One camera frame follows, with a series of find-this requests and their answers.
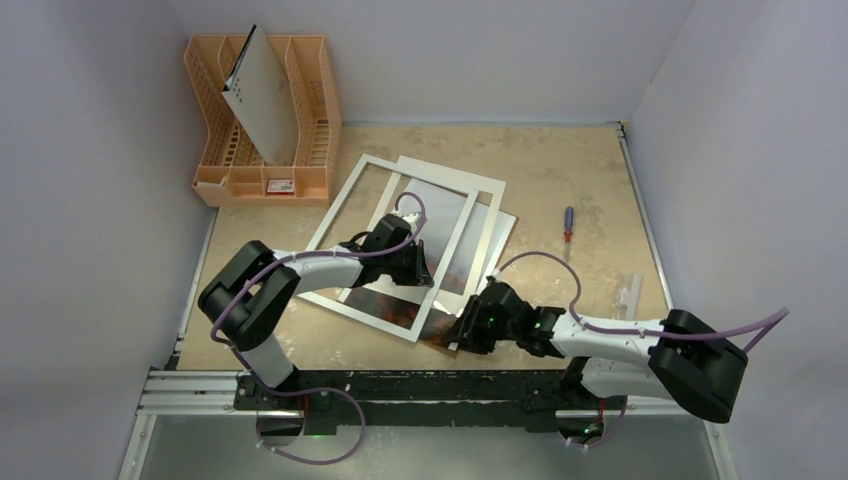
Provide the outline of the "white picture frame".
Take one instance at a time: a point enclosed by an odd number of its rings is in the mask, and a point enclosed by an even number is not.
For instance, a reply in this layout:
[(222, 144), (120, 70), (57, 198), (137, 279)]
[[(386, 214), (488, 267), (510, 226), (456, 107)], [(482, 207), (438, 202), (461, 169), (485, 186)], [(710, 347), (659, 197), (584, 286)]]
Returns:
[(428, 289), (420, 289), (420, 291), (423, 293), (421, 304), (418, 313), (416, 314), (416, 317), (414, 318), (413, 323), (409, 328), (400, 327), (398, 325), (386, 322), (378, 317), (356, 310), (342, 302), (339, 302), (335, 299), (327, 298), (318, 293), (304, 292), (300, 293), (298, 295), (298, 298), (313, 305), (319, 306), (323, 309), (347, 317), (351, 320), (394, 335), (400, 339), (415, 343), (420, 337), (420, 333), (426, 323), (429, 311), (434, 301), (436, 300), (439, 289), (442, 286), (443, 280), (448, 272), (450, 261), (454, 256), (461, 234), (465, 229), (465, 225), (467, 224), (468, 218), (473, 209), (473, 205), (476, 203), (477, 196), (479, 194), (479, 189), (468, 182), (455, 181), (445, 175), (427, 172), (417, 167), (413, 167), (410, 165), (402, 165), (395, 162), (380, 159), (373, 155), (364, 154), (360, 157), (359, 161), (353, 168), (352, 173), (343, 184), (336, 200), (334, 200), (334, 202), (332, 203), (324, 219), (319, 224), (315, 234), (307, 244), (307, 248), (309, 250), (317, 248), (322, 243), (324, 238), (327, 236), (327, 232), (330, 226), (334, 223), (337, 214), (345, 206), (347, 202), (347, 197), (358, 183), (359, 178), (364, 172), (364, 170), (369, 166), (380, 168), (391, 173), (389, 180), (387, 181), (387, 184), (384, 188), (383, 194), (376, 204), (374, 213), (372, 214), (371, 218), (367, 223), (367, 226), (369, 228), (372, 228), (377, 224), (378, 216), (380, 214), (384, 214), (388, 211), (390, 203), (394, 201), (394, 193), (397, 188), (397, 182), (402, 176), (409, 177), (411, 179), (418, 179), (434, 186), (451, 190), (462, 195), (465, 198), (465, 203), (463, 204), (463, 207), (460, 210), (457, 223), (455, 224), (451, 236), (449, 237), (449, 240), (446, 244), (444, 255), (442, 256), (440, 262), (437, 264), (437, 268), (433, 277), (434, 285)]

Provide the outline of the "blue handled screwdriver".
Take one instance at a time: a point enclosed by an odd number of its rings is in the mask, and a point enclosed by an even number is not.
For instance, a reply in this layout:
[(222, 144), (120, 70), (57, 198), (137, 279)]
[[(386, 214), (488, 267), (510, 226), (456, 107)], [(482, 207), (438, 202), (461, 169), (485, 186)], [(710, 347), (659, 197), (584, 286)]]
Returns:
[(564, 260), (566, 262), (570, 261), (571, 249), (572, 249), (572, 236), (573, 236), (573, 227), (574, 227), (574, 208), (572, 206), (568, 206), (564, 212)]

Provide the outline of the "matted photo print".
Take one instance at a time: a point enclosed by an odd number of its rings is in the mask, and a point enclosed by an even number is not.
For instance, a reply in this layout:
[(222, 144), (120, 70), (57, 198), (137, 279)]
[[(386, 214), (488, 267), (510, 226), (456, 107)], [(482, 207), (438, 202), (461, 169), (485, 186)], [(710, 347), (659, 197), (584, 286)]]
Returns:
[[(465, 198), (453, 191), (432, 184), (411, 179), (404, 190), (421, 198), (428, 221), (419, 235), (424, 242), (426, 264), (434, 274), (437, 264), (444, 255), (446, 244), (457, 223)], [(456, 353), (448, 349), (444, 335), (454, 324), (455, 314), (466, 303), (466, 288), (478, 284), (479, 274), (472, 275), (472, 264), (478, 253), (483, 236), (484, 222), (489, 213), (488, 201), (491, 195), (482, 193), (483, 202), (476, 202), (461, 235), (448, 272), (437, 294), (426, 323), (420, 333), (419, 341), (446, 355), (454, 357)], [(338, 300), (356, 310), (378, 317), (386, 322), (409, 328), (418, 313), (425, 287), (397, 286), (387, 275), (356, 289), (344, 290)]]

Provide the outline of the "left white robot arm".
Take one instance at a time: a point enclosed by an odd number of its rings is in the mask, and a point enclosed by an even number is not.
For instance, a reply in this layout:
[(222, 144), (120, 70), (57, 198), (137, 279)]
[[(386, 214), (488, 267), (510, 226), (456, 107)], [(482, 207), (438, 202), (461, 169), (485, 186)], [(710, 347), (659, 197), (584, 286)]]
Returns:
[(390, 213), (368, 232), (326, 250), (277, 256), (263, 242), (246, 243), (199, 294), (211, 338), (249, 369), (272, 408), (297, 399), (299, 371), (274, 331), (293, 297), (325, 288), (357, 288), (388, 276), (400, 286), (434, 284), (418, 235), (421, 212)]

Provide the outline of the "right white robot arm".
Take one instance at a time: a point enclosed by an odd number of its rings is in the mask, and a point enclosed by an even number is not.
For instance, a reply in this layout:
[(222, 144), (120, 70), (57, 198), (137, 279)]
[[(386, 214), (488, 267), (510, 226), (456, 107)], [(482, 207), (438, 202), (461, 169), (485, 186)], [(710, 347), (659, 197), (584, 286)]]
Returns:
[(533, 307), (500, 281), (469, 298), (446, 340), (453, 349), (489, 354), (512, 341), (536, 357), (565, 358), (564, 399), (584, 407), (594, 399), (673, 400), (688, 413), (726, 424), (748, 364), (747, 354), (685, 310), (635, 322), (585, 317), (560, 307)]

